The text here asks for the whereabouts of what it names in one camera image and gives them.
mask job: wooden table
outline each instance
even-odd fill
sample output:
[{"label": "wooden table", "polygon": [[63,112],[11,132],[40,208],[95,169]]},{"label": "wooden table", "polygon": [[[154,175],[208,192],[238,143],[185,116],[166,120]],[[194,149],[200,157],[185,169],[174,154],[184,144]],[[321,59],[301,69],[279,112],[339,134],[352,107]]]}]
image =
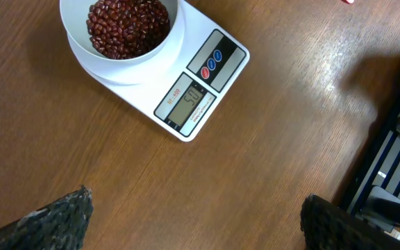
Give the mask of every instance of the wooden table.
[{"label": "wooden table", "polygon": [[0,226],[84,184],[84,249],[302,249],[396,88],[400,1],[191,0],[251,52],[182,143],[91,79],[57,1],[0,1]]}]

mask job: white kitchen scale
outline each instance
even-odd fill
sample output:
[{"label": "white kitchen scale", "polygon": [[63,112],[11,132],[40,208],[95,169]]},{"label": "white kitchen scale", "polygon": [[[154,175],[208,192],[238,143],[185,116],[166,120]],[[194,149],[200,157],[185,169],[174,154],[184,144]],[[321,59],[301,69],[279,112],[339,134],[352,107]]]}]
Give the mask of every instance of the white kitchen scale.
[{"label": "white kitchen scale", "polygon": [[93,78],[172,135],[189,142],[246,66],[249,52],[185,1],[180,1],[177,19],[180,24],[171,31],[175,32],[172,39],[153,58],[115,72],[88,63],[90,59],[70,37],[69,43]]}]

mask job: white bowl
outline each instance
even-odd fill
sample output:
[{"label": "white bowl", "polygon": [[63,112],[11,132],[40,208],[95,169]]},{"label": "white bowl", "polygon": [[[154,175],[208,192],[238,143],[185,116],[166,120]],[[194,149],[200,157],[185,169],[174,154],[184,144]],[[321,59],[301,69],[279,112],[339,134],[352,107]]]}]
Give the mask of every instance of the white bowl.
[{"label": "white bowl", "polygon": [[157,83],[156,79],[167,72],[176,61],[183,39],[185,37],[185,18],[183,10],[178,12],[177,20],[172,29],[171,39],[151,60],[134,65],[112,67],[107,63],[98,63],[86,53],[78,44],[67,36],[69,45],[77,61],[83,68],[96,74],[100,79],[105,79],[104,84],[135,85],[140,83]]},{"label": "white bowl", "polygon": [[126,59],[126,60],[113,60],[105,57],[100,54],[95,48],[92,46],[91,41],[89,40],[90,35],[88,33],[88,26],[86,24],[86,20],[88,19],[89,7],[92,4],[95,4],[97,0],[60,0],[60,14],[61,20],[66,28],[68,36],[77,43],[77,45],[83,50],[85,53],[90,55],[91,60],[95,63],[103,63],[107,64],[109,67],[121,67],[127,65],[136,65],[138,63],[142,63],[150,58],[154,57],[167,43],[168,40],[171,40],[172,29],[176,28],[174,24],[176,24],[176,20],[178,17],[178,10],[180,9],[180,2],[182,0],[160,0],[163,5],[166,7],[167,12],[169,14],[169,21],[171,26],[171,31],[169,35],[162,41],[160,45],[158,45],[152,51],[138,56],[136,58]]}]

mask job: adzuki bean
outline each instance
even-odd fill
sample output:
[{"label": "adzuki bean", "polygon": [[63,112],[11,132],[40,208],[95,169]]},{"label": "adzuki bean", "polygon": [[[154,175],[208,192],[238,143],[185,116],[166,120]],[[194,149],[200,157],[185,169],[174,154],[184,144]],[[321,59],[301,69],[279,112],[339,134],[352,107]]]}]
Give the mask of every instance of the adzuki bean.
[{"label": "adzuki bean", "polygon": [[110,59],[150,52],[169,34],[169,17],[159,0],[98,0],[89,8],[92,46]]}]

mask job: red button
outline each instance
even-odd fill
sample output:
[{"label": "red button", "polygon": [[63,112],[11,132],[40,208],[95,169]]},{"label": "red button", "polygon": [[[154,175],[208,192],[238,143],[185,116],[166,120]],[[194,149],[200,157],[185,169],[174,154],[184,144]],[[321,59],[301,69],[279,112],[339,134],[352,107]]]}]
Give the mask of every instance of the red button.
[{"label": "red button", "polygon": [[201,68],[201,77],[203,77],[203,79],[209,78],[209,69],[207,67]]}]

